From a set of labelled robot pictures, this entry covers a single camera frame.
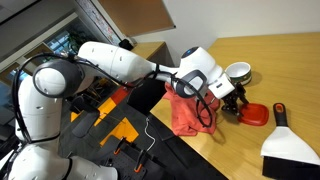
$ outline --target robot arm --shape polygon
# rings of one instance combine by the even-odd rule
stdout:
[[[187,50],[180,66],[170,68],[113,45],[87,42],[81,46],[74,62],[60,61],[40,66],[34,73],[36,89],[47,97],[68,97],[86,89],[94,76],[101,76],[105,71],[116,82],[131,83],[146,77],[168,82],[184,98],[199,94],[203,97],[209,89],[226,103],[223,110],[235,115],[239,115],[235,101],[238,97],[245,99],[242,86],[243,91],[238,91],[239,85],[232,84],[223,69],[201,47]]]
[[[209,89],[216,98],[224,100],[222,109],[235,115],[239,114],[238,97],[246,101],[243,87],[233,85],[222,68],[201,47],[186,51],[178,68],[161,66],[130,51],[97,42],[85,43],[78,56],[68,56],[68,59],[44,63],[34,71],[33,77],[21,83],[20,89],[13,88],[16,92],[13,93],[15,108],[19,111],[16,114],[16,135],[27,144],[14,159],[10,179],[117,179],[115,169],[97,166],[79,157],[61,158],[57,153],[62,99],[88,88],[95,76],[106,75],[128,87],[135,86],[127,83],[155,78],[172,84],[181,97],[196,96],[200,100]]]

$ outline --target wire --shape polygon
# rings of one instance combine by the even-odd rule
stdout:
[[[129,85],[126,83],[123,83],[122,81],[119,81],[118,79],[112,77],[110,74],[106,73],[104,70],[100,69],[98,66],[94,65],[92,62],[86,60],[86,59],[80,59],[79,61],[76,61],[76,64],[81,64],[81,65],[85,65],[85,66],[89,66],[97,71],[99,71],[100,73],[102,73],[103,75],[105,75],[106,77],[108,77],[109,79],[113,80],[114,82],[118,83],[121,86],[124,86],[126,88],[136,88],[138,86],[140,86],[143,81],[145,79],[147,79],[148,77],[150,77],[151,75],[154,75],[155,72],[151,71],[149,72],[145,77],[143,77],[142,79],[140,79],[137,83],[135,83],[134,85]]]
[[[196,97],[198,98],[197,103],[196,103],[197,118],[199,119],[199,121],[200,121],[200,123],[202,124],[203,127],[210,128],[212,126],[212,122],[213,122],[212,113],[211,113],[211,111],[209,109],[208,104],[206,103],[206,101],[201,96],[200,92],[197,89],[195,89],[189,82],[187,82],[187,81],[185,81],[183,79],[180,79],[180,78],[176,78],[175,74],[172,74],[172,73],[169,73],[169,72],[163,72],[163,71],[159,71],[158,73],[170,75],[171,76],[171,86],[172,87],[173,87],[173,82],[177,82],[177,83],[180,82],[180,83],[184,84],[185,86],[187,86],[196,95]],[[199,108],[198,108],[199,107],[199,102],[202,103],[204,109],[206,109],[208,114],[209,114],[209,118],[210,118],[209,124],[205,124],[203,122],[202,117],[200,116]]]
[[[156,142],[156,139],[154,138],[154,137],[152,137],[150,134],[148,134],[148,132],[147,132],[147,128],[148,128],[148,126],[149,126],[149,118],[146,118],[146,123],[147,123],[147,125],[146,125],[146,127],[144,128],[144,132],[145,132],[145,134],[150,138],[150,139],[152,139],[153,140],[153,142],[152,142],[152,144],[149,146],[149,148],[147,149],[147,152],[153,147],[153,145],[154,145],[154,143]]]
[[[57,54],[53,54],[53,53],[42,53],[42,54],[38,54],[35,55],[29,59],[27,59],[19,68],[17,68],[17,72],[14,76],[14,79],[12,81],[12,87],[11,87],[11,96],[12,96],[12,102],[13,102],[13,109],[14,109],[14,115],[16,117],[17,123],[19,124],[19,128],[21,131],[22,136],[24,137],[24,139],[27,141],[27,143],[33,143],[31,136],[28,132],[28,129],[26,127],[26,124],[23,120],[23,116],[21,113],[21,109],[20,109],[20,104],[19,104],[19,86],[20,86],[20,75],[23,71],[23,69],[34,59],[39,58],[39,57],[55,57],[55,58],[60,58],[60,59],[68,59],[64,56],[61,55],[57,55]]]

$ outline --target black cord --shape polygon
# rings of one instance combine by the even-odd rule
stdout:
[[[21,152],[21,149],[23,149],[24,147],[26,146],[26,144],[21,144],[21,146],[16,146],[14,149],[13,149],[13,152],[12,154],[9,156],[7,162],[6,162],[6,173],[7,175],[9,175],[8,173],[11,172],[11,169],[12,169],[12,166],[13,166],[13,162],[14,160],[17,158],[18,154]]]
[[[199,119],[200,123],[202,124],[203,127],[206,127],[206,128],[210,128],[212,126],[212,122],[213,122],[213,119],[212,119],[212,113],[210,111],[210,108],[209,106],[207,105],[206,101],[203,99],[203,97],[201,96],[200,92],[198,90],[196,90],[189,82],[183,80],[183,79],[180,79],[180,78],[176,78],[175,77],[175,74],[172,74],[172,73],[169,73],[169,72],[163,72],[163,71],[159,71],[158,73],[160,74],[166,74],[166,75],[170,75],[171,77],[171,86],[173,87],[173,82],[181,82],[183,83],[185,86],[187,86],[194,94],[196,94],[198,100],[197,100],[197,103],[196,103],[196,112],[197,112],[197,118]],[[200,113],[199,113],[199,102],[201,102],[204,106],[204,108],[207,110],[208,114],[209,114],[209,117],[210,117],[210,122],[209,124],[205,124],[203,119],[201,118],[200,116]]]
[[[122,81],[119,81],[118,79],[112,77],[111,75],[109,75],[108,73],[106,73],[104,70],[100,69],[98,66],[94,65],[92,62],[82,59],[81,61],[76,61],[76,64],[81,64],[81,65],[85,65],[85,66],[89,66],[97,71],[99,71],[100,73],[102,73],[103,75],[105,75],[106,77],[108,77],[109,79],[111,79],[112,81],[116,82],[117,84],[124,86],[126,88],[136,88],[139,87],[143,81],[147,78],[149,78],[151,75],[155,75],[156,72],[155,71],[151,71],[149,72],[145,77],[141,78],[137,83],[135,83],[134,85],[129,85],[126,83],[123,83]]]
[[[42,53],[42,54],[38,54],[38,55],[35,55],[35,56],[27,59],[19,68],[16,69],[16,73],[15,73],[15,76],[14,76],[14,79],[12,82],[12,87],[11,87],[11,96],[12,96],[12,101],[13,101],[14,115],[16,117],[17,123],[19,124],[21,134],[25,138],[27,143],[33,143],[33,141],[31,139],[29,132],[28,132],[26,124],[24,123],[23,116],[22,116],[21,109],[20,109],[19,97],[18,97],[19,86],[20,86],[19,79],[20,79],[20,75],[21,75],[23,69],[31,61],[33,61],[34,59],[39,58],[39,57],[54,57],[54,58],[60,58],[60,59],[64,59],[64,60],[68,59],[64,56],[53,54],[53,53]]]
[[[99,72],[101,72],[103,75],[107,76],[108,78],[110,78],[111,80],[115,81],[116,83],[124,86],[124,87],[127,87],[127,88],[136,88],[138,87],[139,85],[141,85],[143,83],[143,81],[147,78],[149,78],[150,76],[153,75],[153,78],[155,78],[157,76],[157,74],[165,74],[169,77],[171,77],[171,86],[173,87],[173,82],[181,82],[183,83],[185,86],[187,86],[190,90],[192,90],[192,92],[194,94],[196,94],[198,100],[197,100],[197,104],[196,104],[196,112],[197,112],[197,118],[199,119],[200,123],[202,124],[203,127],[211,127],[212,126],[212,113],[210,111],[210,108],[209,106],[207,105],[207,103],[205,102],[205,100],[203,99],[203,97],[201,96],[200,92],[198,90],[196,90],[189,82],[183,80],[183,79],[180,79],[180,78],[176,78],[175,77],[175,74],[172,74],[170,72],[165,72],[165,71],[160,71],[159,70],[159,67],[156,68],[156,71],[151,71],[150,73],[148,73],[144,78],[142,78],[140,81],[138,81],[138,83],[136,83],[135,85],[128,85],[128,84],[125,84],[123,83],[122,81],[119,81],[117,80],[116,78],[110,76],[108,73],[106,73],[105,71],[103,71],[102,69],[100,69],[98,66],[94,65],[92,62],[88,61],[88,60],[85,60],[85,59],[81,59],[81,61],[77,61],[76,63],[78,64],[82,64],[82,65],[86,65],[86,66],[89,66],[89,67],[92,67],[96,70],[98,70]],[[205,124],[203,119],[201,118],[200,116],[200,113],[199,113],[199,102],[201,102],[204,106],[204,109],[207,110],[208,114],[209,114],[209,117],[210,117],[210,122],[209,124]]]

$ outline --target wooden table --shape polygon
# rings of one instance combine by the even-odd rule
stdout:
[[[160,50],[165,45],[165,42],[145,42],[137,43],[131,52],[138,54],[139,56],[150,59],[158,50]]]
[[[208,52],[222,68],[251,64],[246,97],[268,107],[269,121],[261,127],[240,124],[218,110],[215,133],[181,137],[188,145],[229,179],[265,179],[261,146],[275,129],[272,106],[282,102],[289,127],[320,155],[320,33],[221,38]],[[168,100],[151,112],[171,127]]]

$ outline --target red cloth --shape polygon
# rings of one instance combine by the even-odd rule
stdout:
[[[205,132],[213,134],[216,128],[216,113],[215,110],[219,108],[219,100],[215,99],[212,104],[209,105],[209,109],[212,114],[212,126],[209,128],[203,127],[197,118],[196,100],[192,98],[180,97],[171,87],[170,84],[165,84],[167,93],[163,96],[164,99],[169,99],[172,109],[172,131],[176,136],[195,136],[198,132]],[[207,104],[214,98],[211,91],[207,92],[207,96],[204,100]],[[199,113],[205,124],[209,124],[210,117],[207,110],[204,109],[202,103],[199,103]]]

